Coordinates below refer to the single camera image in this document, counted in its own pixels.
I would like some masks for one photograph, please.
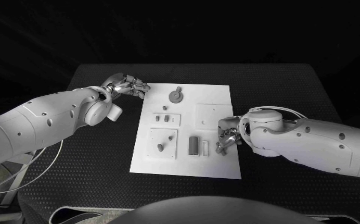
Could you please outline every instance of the fabric surface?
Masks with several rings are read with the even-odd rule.
[[[68,90],[101,85],[118,72],[151,83],[229,85],[235,115],[255,106],[281,106],[311,119],[341,123],[305,64],[82,65]],[[262,157],[246,144],[238,146],[242,180],[130,173],[143,101],[122,95],[115,104],[124,110],[117,122],[105,119],[78,129],[65,140],[53,167],[20,190],[29,224],[39,223],[30,211],[48,220],[62,206],[134,209],[194,195],[242,197],[313,216],[341,214],[360,219],[359,178],[321,172],[284,157]],[[30,166],[25,183],[48,167],[58,148],[59,144],[53,145]]]

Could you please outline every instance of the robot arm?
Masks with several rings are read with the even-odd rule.
[[[321,171],[360,176],[360,129],[311,119],[285,121],[274,110],[222,119],[219,131],[226,124],[230,128],[228,136],[219,136],[218,153],[242,138],[254,153],[262,156],[282,155]]]
[[[122,73],[102,86],[91,86],[38,97],[0,115],[0,163],[13,156],[52,146],[85,125],[105,117],[118,119],[121,108],[112,100],[121,94],[144,98],[147,84]]]

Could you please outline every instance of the robotic hand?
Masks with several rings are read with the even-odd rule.
[[[121,94],[144,98],[148,85],[134,76],[114,74],[101,86],[38,97],[0,115],[0,163],[19,154],[52,146],[85,125],[105,117],[117,121],[122,110],[112,104]]]
[[[301,119],[287,121],[266,108],[252,108],[243,116],[219,121],[216,152],[226,155],[226,148],[243,140],[262,156],[282,155],[311,168],[360,177],[360,129],[307,119],[300,113]]]

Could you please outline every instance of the black background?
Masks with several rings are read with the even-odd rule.
[[[360,127],[359,6],[359,0],[2,0],[2,113],[66,90],[82,63],[308,63],[344,123]]]

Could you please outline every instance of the black table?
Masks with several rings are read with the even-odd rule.
[[[341,123],[305,64],[82,65],[68,90],[101,85],[118,72],[151,83],[229,85],[235,115],[255,106],[282,106],[308,118]],[[20,190],[30,224],[46,223],[61,206],[134,209],[194,195],[242,197],[311,216],[349,215],[360,220],[360,178],[326,173],[284,157],[262,157],[246,144],[238,146],[242,180],[130,173],[143,101],[121,96],[115,104],[124,110],[117,122],[107,119],[76,131],[49,172]],[[52,146],[35,162],[25,182],[48,167],[58,148]]]

